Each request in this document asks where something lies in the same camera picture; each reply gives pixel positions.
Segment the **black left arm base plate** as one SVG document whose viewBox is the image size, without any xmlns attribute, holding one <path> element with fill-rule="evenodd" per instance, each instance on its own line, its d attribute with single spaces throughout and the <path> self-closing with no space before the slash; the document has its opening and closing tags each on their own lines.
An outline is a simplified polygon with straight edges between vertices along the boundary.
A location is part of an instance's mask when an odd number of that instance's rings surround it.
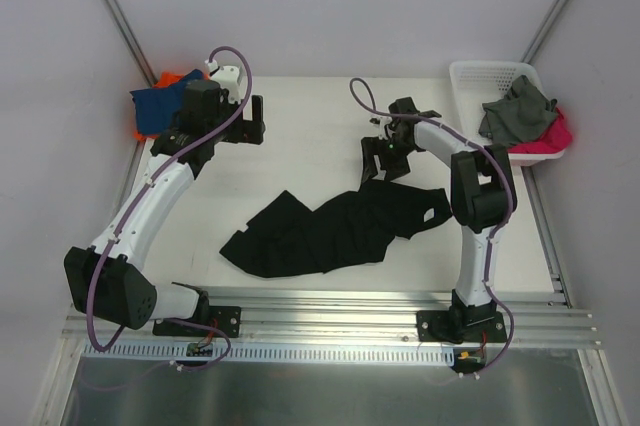
<svg viewBox="0 0 640 426">
<path fill-rule="evenodd" d="M 159 337 L 204 337 L 210 333 L 204 326 L 222 331 L 229 338 L 237 338 L 240 333 L 242 308 L 239 306 L 210 305 L 200 316 L 180 319 L 178 322 L 161 320 L 152 327 L 152 334 Z"/>
</svg>

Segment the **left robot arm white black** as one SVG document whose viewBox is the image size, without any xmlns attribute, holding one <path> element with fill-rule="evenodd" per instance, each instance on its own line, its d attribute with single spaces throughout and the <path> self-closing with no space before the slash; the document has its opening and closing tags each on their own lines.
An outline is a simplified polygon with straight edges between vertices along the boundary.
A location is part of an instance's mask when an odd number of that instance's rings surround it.
<svg viewBox="0 0 640 426">
<path fill-rule="evenodd" d="M 73 247 L 64 258 L 77 311 L 133 330 L 173 318 L 188 334 L 208 327 L 203 290 L 182 283 L 155 285 L 143 268 L 169 212 L 213 158 L 216 145 L 262 143 L 262 96 L 249 100 L 250 118 L 244 118 L 240 104 L 222 81 L 187 84 L 181 109 L 153 142 L 146 170 L 120 211 L 88 248 Z"/>
</svg>

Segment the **black t shirt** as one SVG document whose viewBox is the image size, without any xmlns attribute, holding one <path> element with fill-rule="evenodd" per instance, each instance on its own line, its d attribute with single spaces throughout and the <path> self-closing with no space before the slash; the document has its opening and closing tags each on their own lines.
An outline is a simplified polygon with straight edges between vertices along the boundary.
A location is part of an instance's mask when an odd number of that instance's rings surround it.
<svg viewBox="0 0 640 426">
<path fill-rule="evenodd" d="M 315 210 L 284 191 L 235 232 L 220 254 L 263 279 L 297 277 L 379 263 L 397 238 L 452 217 L 446 191 L 369 180 Z"/>
</svg>

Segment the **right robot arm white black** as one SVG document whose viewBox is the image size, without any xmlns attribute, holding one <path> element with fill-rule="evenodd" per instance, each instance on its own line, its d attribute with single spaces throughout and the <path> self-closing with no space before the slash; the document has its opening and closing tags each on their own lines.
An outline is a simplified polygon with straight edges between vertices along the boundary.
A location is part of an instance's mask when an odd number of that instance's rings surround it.
<svg viewBox="0 0 640 426">
<path fill-rule="evenodd" d="M 449 308 L 418 322 L 437 341 L 479 342 L 501 320 L 494 269 L 502 229 L 517 206 L 507 150 L 472 142 L 439 113 L 418 111 L 410 97 L 395 100 L 378 125 L 376 137 L 361 140 L 363 184 L 380 172 L 386 181 L 407 175 L 414 151 L 433 154 L 450 170 L 450 207 L 462 231 L 460 273 Z"/>
</svg>

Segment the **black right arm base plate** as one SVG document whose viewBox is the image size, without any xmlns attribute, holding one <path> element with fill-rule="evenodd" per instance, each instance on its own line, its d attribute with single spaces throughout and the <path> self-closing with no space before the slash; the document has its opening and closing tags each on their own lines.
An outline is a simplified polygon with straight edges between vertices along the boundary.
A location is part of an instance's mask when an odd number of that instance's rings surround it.
<svg viewBox="0 0 640 426">
<path fill-rule="evenodd" d="M 416 329 L 421 342 L 505 344 L 507 329 L 500 312 L 490 313 L 487 319 L 466 323 L 455 319 L 448 310 L 419 310 Z"/>
</svg>

